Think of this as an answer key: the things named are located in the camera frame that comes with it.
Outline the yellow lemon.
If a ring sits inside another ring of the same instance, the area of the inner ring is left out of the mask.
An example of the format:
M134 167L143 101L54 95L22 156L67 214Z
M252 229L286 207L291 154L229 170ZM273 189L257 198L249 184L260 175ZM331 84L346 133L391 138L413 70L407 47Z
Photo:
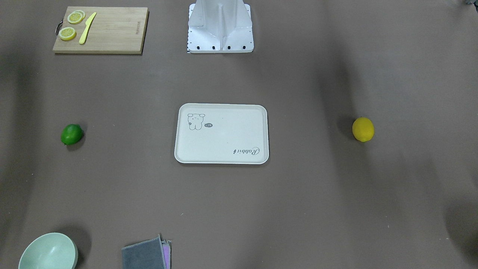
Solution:
M360 142L372 140L375 134L375 128L372 121L366 117L355 119L352 124L352 134L354 138Z

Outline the green lime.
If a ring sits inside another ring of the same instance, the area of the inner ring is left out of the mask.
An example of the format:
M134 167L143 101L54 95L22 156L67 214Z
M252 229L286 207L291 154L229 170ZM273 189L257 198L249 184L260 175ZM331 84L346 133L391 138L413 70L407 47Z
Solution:
M84 136L84 131L78 124L67 125L61 133L61 142L64 145L73 145Z

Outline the cream rabbit tray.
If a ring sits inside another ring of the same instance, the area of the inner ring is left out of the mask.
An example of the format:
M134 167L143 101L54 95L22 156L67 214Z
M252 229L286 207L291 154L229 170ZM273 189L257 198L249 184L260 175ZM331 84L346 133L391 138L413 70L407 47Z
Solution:
M267 110L249 104L183 104L174 156L183 164L264 164L269 159Z

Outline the purple cloth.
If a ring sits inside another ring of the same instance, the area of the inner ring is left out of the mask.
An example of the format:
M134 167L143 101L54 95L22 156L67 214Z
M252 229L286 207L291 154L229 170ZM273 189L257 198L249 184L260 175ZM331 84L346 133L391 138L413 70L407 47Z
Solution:
M171 269L171 241L162 241L162 250L164 256L164 264L166 269Z

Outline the grey folded cloth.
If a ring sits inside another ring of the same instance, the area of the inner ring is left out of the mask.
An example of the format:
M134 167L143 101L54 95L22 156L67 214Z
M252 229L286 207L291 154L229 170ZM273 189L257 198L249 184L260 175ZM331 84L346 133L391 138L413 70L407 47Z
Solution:
M123 269L166 269L162 238L136 243L121 249Z

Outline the bamboo cutting board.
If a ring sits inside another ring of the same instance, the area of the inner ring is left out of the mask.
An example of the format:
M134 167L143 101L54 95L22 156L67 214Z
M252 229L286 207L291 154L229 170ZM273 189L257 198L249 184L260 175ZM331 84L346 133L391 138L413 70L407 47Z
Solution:
M75 10L83 10L84 20L70 24L68 15ZM97 12L83 45L80 36L85 29L85 22ZM77 35L70 41L56 38L54 53L99 53L99 54L142 54L148 25L149 9L147 7L88 7L69 6L63 17L63 27L73 27Z

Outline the yellow plastic knife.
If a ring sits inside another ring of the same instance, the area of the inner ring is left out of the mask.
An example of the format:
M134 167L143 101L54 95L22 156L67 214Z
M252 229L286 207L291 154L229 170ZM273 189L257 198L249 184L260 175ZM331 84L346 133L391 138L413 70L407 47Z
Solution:
M91 24L95 18L95 16L97 15L97 12L94 12L90 15L90 17L88 17L88 19L86 20L85 22L85 29L84 31L82 32L82 35L80 36L80 39L79 39L79 44L80 45L83 45L85 44L86 42L86 39L87 39L87 36L89 34L89 30L90 30L90 27L91 27Z

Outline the lemon slice front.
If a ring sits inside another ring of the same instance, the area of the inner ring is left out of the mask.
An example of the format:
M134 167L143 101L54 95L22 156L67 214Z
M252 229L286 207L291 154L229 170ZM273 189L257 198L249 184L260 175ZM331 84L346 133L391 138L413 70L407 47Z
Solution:
M64 27L58 31L58 37L63 41L70 41L77 35L77 31L73 27Z

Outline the lemon slice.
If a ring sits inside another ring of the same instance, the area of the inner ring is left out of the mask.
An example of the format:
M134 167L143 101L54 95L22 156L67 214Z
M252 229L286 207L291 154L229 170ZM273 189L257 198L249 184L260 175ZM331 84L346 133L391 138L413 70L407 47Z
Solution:
M84 19L84 16L85 16L85 14L83 12L74 11L70 15L68 15L67 21L70 24L78 24L78 23L82 22L82 20Z
M77 31L73 27L64 27L58 31L58 37L63 41L70 41L77 35Z

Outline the lemon slice underneath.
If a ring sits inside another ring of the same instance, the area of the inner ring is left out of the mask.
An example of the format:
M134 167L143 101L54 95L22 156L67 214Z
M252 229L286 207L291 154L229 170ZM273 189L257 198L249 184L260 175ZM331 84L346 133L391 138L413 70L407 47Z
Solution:
M75 10L70 14L70 19L74 19L75 21L81 21L86 16L83 10Z

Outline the lemon slice top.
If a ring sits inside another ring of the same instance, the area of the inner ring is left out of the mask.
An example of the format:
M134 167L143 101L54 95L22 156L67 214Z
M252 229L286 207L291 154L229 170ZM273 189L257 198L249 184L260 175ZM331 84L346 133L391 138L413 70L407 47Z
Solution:
M84 19L84 16L85 16L85 14L83 12L74 11L70 15L68 15L67 21L70 24L78 24L78 23L82 22L82 20Z

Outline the mint green bowl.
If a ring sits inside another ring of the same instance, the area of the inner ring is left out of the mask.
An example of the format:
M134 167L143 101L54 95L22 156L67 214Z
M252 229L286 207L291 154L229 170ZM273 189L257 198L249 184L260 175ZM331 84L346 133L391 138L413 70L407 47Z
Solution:
M74 269L78 248L62 233L47 233L33 240L19 259L19 269Z

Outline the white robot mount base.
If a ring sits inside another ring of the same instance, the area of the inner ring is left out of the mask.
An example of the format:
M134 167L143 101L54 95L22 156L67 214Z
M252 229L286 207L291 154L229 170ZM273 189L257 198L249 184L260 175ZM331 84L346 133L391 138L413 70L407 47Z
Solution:
M250 5L242 0L197 0L189 6L187 53L253 51Z

